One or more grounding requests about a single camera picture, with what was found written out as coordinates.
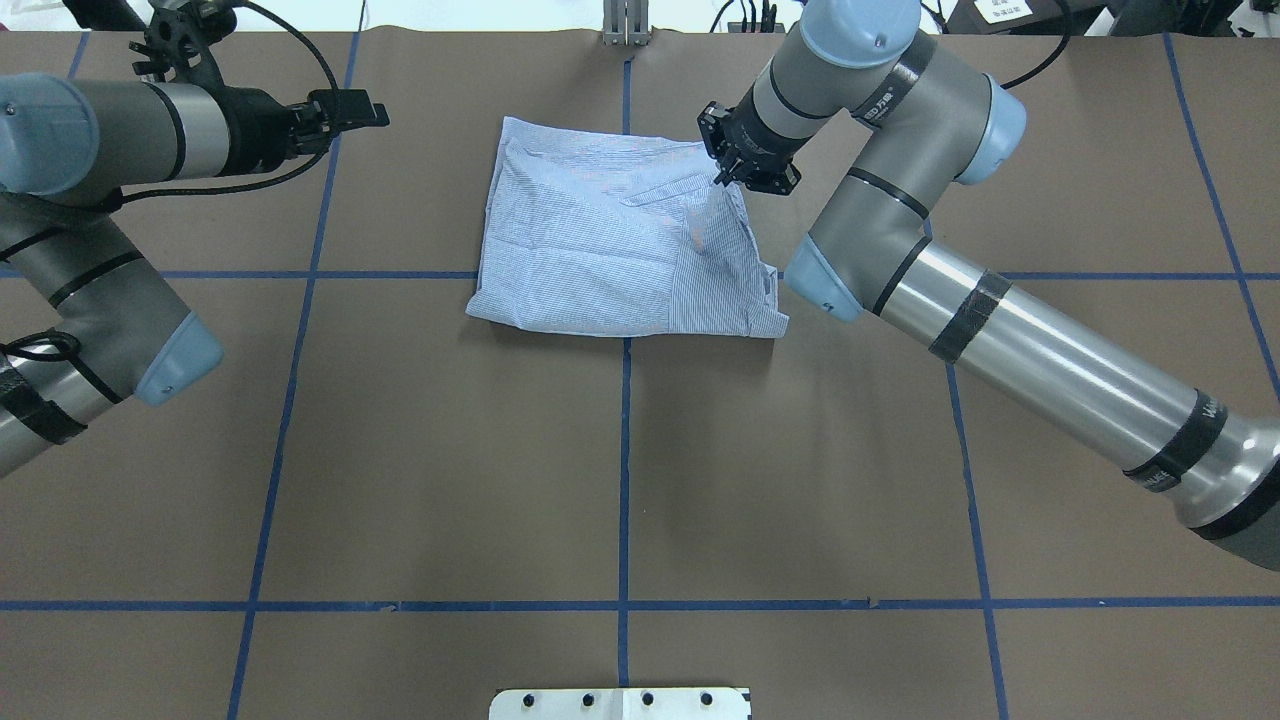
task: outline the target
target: blue tape line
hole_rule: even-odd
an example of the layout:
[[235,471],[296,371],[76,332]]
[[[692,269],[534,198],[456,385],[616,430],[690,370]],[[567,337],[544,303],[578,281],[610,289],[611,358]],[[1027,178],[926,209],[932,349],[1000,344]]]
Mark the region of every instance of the blue tape line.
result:
[[261,601],[259,612],[617,612],[612,600],[525,601]]
[[[161,270],[168,279],[340,279],[340,281],[474,281],[480,277],[476,270]],[[1164,273],[1164,272],[1055,272],[1055,270],[1005,270],[1000,273],[1010,281],[1229,281],[1236,282],[1242,275],[1235,273]],[[1244,273],[1249,282],[1280,281],[1280,273]],[[17,270],[0,269],[0,279],[22,278]],[[778,279],[782,270],[778,270]]]
[[1057,597],[992,600],[996,610],[1057,610],[1107,607],[1280,607],[1277,596],[1224,597]]
[[79,72],[79,64],[84,59],[84,49],[88,47],[88,31],[81,33],[79,45],[76,46],[76,56],[72,58],[72,67],[67,70],[67,79],[76,79],[76,73]]
[[[347,53],[347,76],[343,87],[349,88],[356,73],[356,55],[360,51],[360,31],[351,35],[351,49]],[[284,407],[280,413],[280,429],[275,441],[275,457],[271,461],[271,479],[266,488],[266,505],[262,510],[262,527],[259,530],[257,552],[253,557],[253,577],[250,580],[248,609],[244,611],[244,628],[241,633],[239,652],[236,657],[236,674],[232,678],[230,698],[227,703],[227,720],[239,715],[241,693],[244,689],[244,671],[248,667],[250,646],[253,641],[253,621],[256,606],[262,592],[262,571],[266,568],[266,548],[271,539],[271,523],[275,518],[275,501],[280,489],[280,473],[284,468],[284,443],[293,420],[293,400],[298,392],[298,368],[302,364],[302,346],[307,338],[311,322],[311,302],[315,297],[316,277],[320,269],[320,254],[324,251],[324,233],[329,223],[329,206],[333,200],[333,183],[338,173],[338,158],[342,154],[342,137],[333,142],[329,152],[329,172],[325,176],[324,199],[320,202],[320,218],[316,222],[315,242],[311,247],[311,264],[307,287],[302,295],[302,314],[298,318],[298,334],[293,342],[293,359],[289,363],[289,380],[284,389]]]
[[476,270],[163,270],[160,274],[168,279],[297,281],[474,281],[480,277]]
[[850,612],[982,610],[980,600],[632,600],[632,612]]
[[627,58],[622,63],[622,135],[631,135],[631,63],[635,58]]
[[1053,273],[1053,272],[1006,272],[1000,273],[1011,281],[1235,281],[1235,273]]
[[630,685],[631,600],[631,338],[622,341],[622,447],[618,488],[618,687]]
[[1276,374],[1276,364],[1271,356],[1271,346],[1267,336],[1262,331],[1262,322],[1258,319],[1258,309],[1253,305],[1253,293],[1249,292],[1249,283],[1244,275],[1244,266],[1240,264],[1240,254],[1235,249],[1235,240],[1231,238],[1231,228],[1226,224],[1226,214],[1222,211],[1222,202],[1217,195],[1217,186],[1213,184],[1213,176],[1210,174],[1208,161],[1204,159],[1204,150],[1199,143],[1199,135],[1196,132],[1196,123],[1192,120],[1190,105],[1187,102],[1187,92],[1183,88],[1183,73],[1178,68],[1178,55],[1174,53],[1174,38],[1167,32],[1165,37],[1165,55],[1169,58],[1169,69],[1174,77],[1174,90],[1178,92],[1178,105],[1183,110],[1183,122],[1187,124],[1187,135],[1192,141],[1192,150],[1196,152],[1196,163],[1199,164],[1201,176],[1204,178],[1204,187],[1208,190],[1210,201],[1213,204],[1213,215],[1217,217],[1217,227],[1222,232],[1222,241],[1226,243],[1226,254],[1231,258],[1231,268],[1235,269],[1236,281],[1240,284],[1240,295],[1244,297],[1244,306],[1249,311],[1249,323],[1253,325],[1253,334],[1258,340],[1258,348],[1262,351],[1262,360],[1267,366],[1267,377],[1271,378],[1271,389],[1276,401],[1280,402],[1280,374]]
[[[1125,607],[1280,607],[1280,596],[1027,597],[922,600],[499,600],[499,601],[294,601],[261,600],[255,612],[860,612],[983,610],[1106,610]],[[0,612],[246,612],[246,601],[0,600]]]
[[0,612],[244,612],[242,601],[0,600]]
[[960,410],[960,386],[956,369],[947,364],[947,387],[951,393],[951,415],[960,438],[960,459],[964,466],[964,486],[969,496],[969,529],[973,534],[973,557],[978,566],[978,591],[982,594],[982,616],[987,625],[987,653],[991,656],[991,676],[996,685],[996,710],[1000,720],[1009,720],[1009,698],[1005,694],[1005,670],[1000,661],[1000,641],[996,637],[996,614],[991,602],[991,583],[987,578],[987,553],[982,544],[982,520],[978,516],[978,493],[973,487],[973,465],[969,461],[969,437],[964,429],[964,411]]

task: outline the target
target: fabric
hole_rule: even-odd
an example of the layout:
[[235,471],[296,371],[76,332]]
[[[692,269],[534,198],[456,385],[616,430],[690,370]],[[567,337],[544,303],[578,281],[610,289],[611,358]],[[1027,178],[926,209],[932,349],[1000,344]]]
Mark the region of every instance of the fabric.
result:
[[467,314],[526,331],[776,338],[778,273],[701,143],[503,122]]

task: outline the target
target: cable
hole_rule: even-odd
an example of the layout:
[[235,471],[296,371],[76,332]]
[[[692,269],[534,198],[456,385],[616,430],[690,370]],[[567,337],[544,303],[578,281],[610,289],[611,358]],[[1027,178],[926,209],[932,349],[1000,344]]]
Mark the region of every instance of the cable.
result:
[[1066,4],[1066,0],[1053,1],[1057,3],[1057,6],[1062,10],[1062,38],[1059,40],[1057,47],[1055,47],[1053,51],[1048,54],[1048,58],[1044,58],[1041,64],[1036,65],[1023,76],[1001,85],[1000,87],[1010,90],[1032,79],[1033,77],[1041,74],[1044,68],[1052,65],[1053,60],[1057,60],[1057,56],[1062,54],[1062,50],[1066,50],[1066,44],[1071,41],[1071,33],[1075,31],[1075,23],[1071,20],[1071,8]]
[[[27,350],[37,345],[51,345],[58,352],[31,352]],[[63,363],[78,356],[79,350],[79,338],[61,331],[45,331],[20,337],[13,342],[0,343],[0,354],[36,363]]]
[[[302,35],[302,32],[298,28],[296,28],[296,27],[291,26],[288,22],[285,22],[284,18],[276,15],[275,13],[268,10],[266,8],[262,8],[257,3],[252,3],[251,0],[236,0],[234,1],[234,6],[247,8],[250,10],[253,10],[255,13],[257,13],[257,14],[262,15],[264,18],[271,20],[273,23],[280,26],[282,28],[284,28],[285,32],[288,32],[289,35],[292,35],[293,37],[296,37],[300,42],[302,42],[302,45],[305,45],[306,49],[311,53],[311,56],[314,56],[316,59],[316,61],[320,63],[320,69],[324,70],[324,77],[325,77],[325,79],[329,81],[329,90],[333,91],[334,100],[337,101],[337,97],[338,97],[338,78],[334,77],[333,68],[330,68],[329,63],[324,59],[324,54],[320,53],[320,49],[316,47],[315,44],[311,42],[311,40],[307,38],[307,36]],[[148,197],[186,197],[186,196],[193,196],[193,195],[201,195],[201,196],[209,196],[209,195],[232,195],[232,193],[236,193],[236,192],[250,192],[250,191],[253,191],[253,190],[262,190],[262,188],[268,188],[268,187],[274,187],[274,186],[278,186],[280,183],[288,182],[288,181],[291,181],[291,179],[301,176],[302,173],[310,170],[311,168],[316,167],[316,164],[320,163],[320,160],[329,152],[329,149],[333,146],[334,138],[338,137],[338,133],[334,132],[334,129],[333,129],[332,126],[329,128],[329,133],[328,135],[329,135],[328,142],[325,143],[325,146],[324,146],[323,150],[320,150],[319,152],[316,152],[315,155],[312,155],[306,163],[298,165],[297,168],[293,168],[292,170],[289,170],[288,173],[284,173],[283,176],[276,176],[274,178],[269,178],[269,179],[259,181],[259,182],[251,182],[251,183],[246,183],[246,184],[236,184],[236,186],[232,186],[232,187],[196,187],[196,188],[147,190],[147,191],[143,191],[143,192],[134,192],[132,195],[125,195],[125,196],[123,196],[120,199],[119,204],[124,205],[124,204],[128,204],[128,202],[133,202],[136,200],[146,200]]]
[[924,0],[920,0],[920,6],[924,8],[924,12],[928,13],[931,18],[933,18],[933,24],[938,26],[938,32],[947,35],[947,19],[942,17],[942,0],[938,0],[937,10],[925,4]]
[[719,24],[719,19],[724,17],[724,10],[728,10],[728,6],[732,4],[733,0],[724,0],[724,4],[721,5],[721,12],[716,13],[716,19],[712,20],[712,29],[707,32],[716,32],[716,27]]

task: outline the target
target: white mounting plate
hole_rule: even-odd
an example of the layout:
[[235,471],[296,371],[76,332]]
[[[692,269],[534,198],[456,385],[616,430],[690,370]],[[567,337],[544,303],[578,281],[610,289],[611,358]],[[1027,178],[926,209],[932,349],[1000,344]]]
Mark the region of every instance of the white mounting plate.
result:
[[[590,696],[590,705],[584,698]],[[746,688],[503,691],[489,720],[751,720]]]

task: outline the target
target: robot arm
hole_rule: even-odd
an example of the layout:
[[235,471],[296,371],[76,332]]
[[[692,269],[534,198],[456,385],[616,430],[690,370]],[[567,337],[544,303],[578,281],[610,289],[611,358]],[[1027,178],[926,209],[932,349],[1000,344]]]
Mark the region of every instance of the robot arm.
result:
[[314,164],[339,132],[389,123],[367,94],[339,90],[328,67],[330,87],[288,108],[225,86],[209,46],[246,3],[152,5],[146,42],[131,44],[147,58],[134,64],[147,82],[0,77],[0,260],[63,318],[0,346],[0,477],[111,405],[132,395],[159,405],[221,360],[200,318],[109,217],[168,191],[127,197],[120,186],[268,173],[301,155]]
[[1280,570],[1280,423],[1228,413],[920,228],[1025,128],[1021,104],[916,31],[914,0],[812,0],[739,105],[699,117],[719,182],[786,195],[795,152],[835,113],[873,129],[786,269],[841,320],[864,307],[964,366],[1174,503],[1201,537]]

